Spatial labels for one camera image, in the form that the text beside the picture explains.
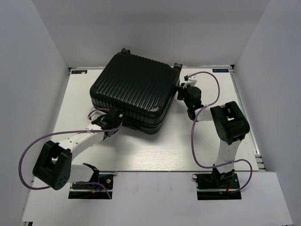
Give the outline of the black suitcase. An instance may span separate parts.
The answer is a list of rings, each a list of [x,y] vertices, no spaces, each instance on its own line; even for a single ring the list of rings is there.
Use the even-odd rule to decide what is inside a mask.
[[[123,48],[91,86],[92,105],[118,109],[124,127],[156,134],[174,100],[181,70],[182,64],[170,66]]]

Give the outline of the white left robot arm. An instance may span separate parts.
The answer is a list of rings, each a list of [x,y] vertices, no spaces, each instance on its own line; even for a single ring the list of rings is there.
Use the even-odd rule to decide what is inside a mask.
[[[83,183],[90,188],[99,184],[99,170],[88,163],[72,161],[96,143],[114,135],[122,125],[122,113],[116,108],[91,121],[82,132],[63,141],[47,141],[33,168],[33,175],[45,184],[59,190],[66,183]]]

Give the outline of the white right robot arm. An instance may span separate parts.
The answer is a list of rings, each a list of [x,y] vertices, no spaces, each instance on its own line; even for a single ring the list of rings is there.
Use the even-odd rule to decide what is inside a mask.
[[[199,181],[214,187],[225,187],[234,178],[238,147],[250,132],[250,125],[235,101],[210,108],[202,104],[199,88],[182,83],[177,91],[177,99],[185,103],[188,116],[193,121],[190,136],[193,159],[199,167],[212,170],[210,178],[200,177]],[[204,166],[196,158],[194,131],[196,123],[201,121],[212,121],[220,139],[218,156],[212,166]]]

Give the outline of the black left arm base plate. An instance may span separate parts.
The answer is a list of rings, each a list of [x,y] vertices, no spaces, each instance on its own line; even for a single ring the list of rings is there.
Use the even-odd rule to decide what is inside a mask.
[[[70,200],[110,200],[113,197],[114,179],[116,172],[100,172],[98,182],[84,184],[72,183],[69,188]]]

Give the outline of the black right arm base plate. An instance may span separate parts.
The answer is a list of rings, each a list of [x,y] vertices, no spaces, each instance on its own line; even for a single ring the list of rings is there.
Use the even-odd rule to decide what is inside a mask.
[[[211,173],[192,174],[192,180],[196,182],[198,201],[220,201],[220,200],[241,200],[241,192],[235,192],[240,188],[237,174],[230,179],[217,185],[213,181]]]

